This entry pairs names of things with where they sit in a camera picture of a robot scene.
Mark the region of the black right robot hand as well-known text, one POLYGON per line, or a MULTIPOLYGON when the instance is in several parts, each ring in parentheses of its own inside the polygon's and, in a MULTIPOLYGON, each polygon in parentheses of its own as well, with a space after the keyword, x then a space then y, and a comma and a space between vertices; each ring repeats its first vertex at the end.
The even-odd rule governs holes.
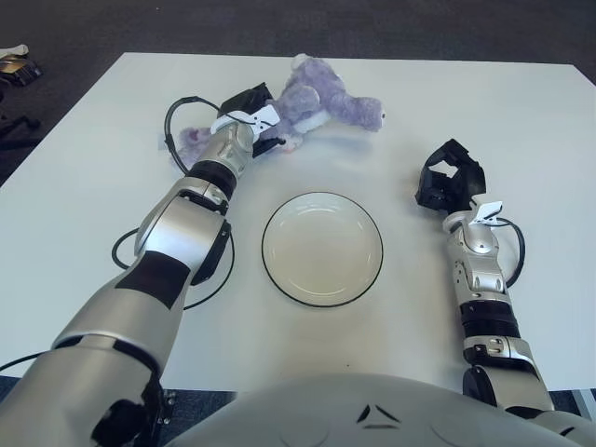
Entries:
POLYGON ((471 198, 485 192, 483 168, 478 161, 469 156, 463 145, 455 139, 450 139, 427 159, 420 172, 414 198, 419 206, 451 214, 471 210, 471 198), (455 174, 449 177, 431 169, 440 162, 456 168, 455 174))

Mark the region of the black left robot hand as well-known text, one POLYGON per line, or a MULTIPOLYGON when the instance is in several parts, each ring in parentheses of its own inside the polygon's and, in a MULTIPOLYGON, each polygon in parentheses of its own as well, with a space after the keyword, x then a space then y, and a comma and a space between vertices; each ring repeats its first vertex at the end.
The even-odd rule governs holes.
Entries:
POLYGON ((223 102, 217 117, 247 124, 252 128, 252 157, 260 156, 286 142, 279 136, 262 137, 264 132, 274 128, 281 121, 273 107, 273 97, 266 83, 246 89, 223 102))

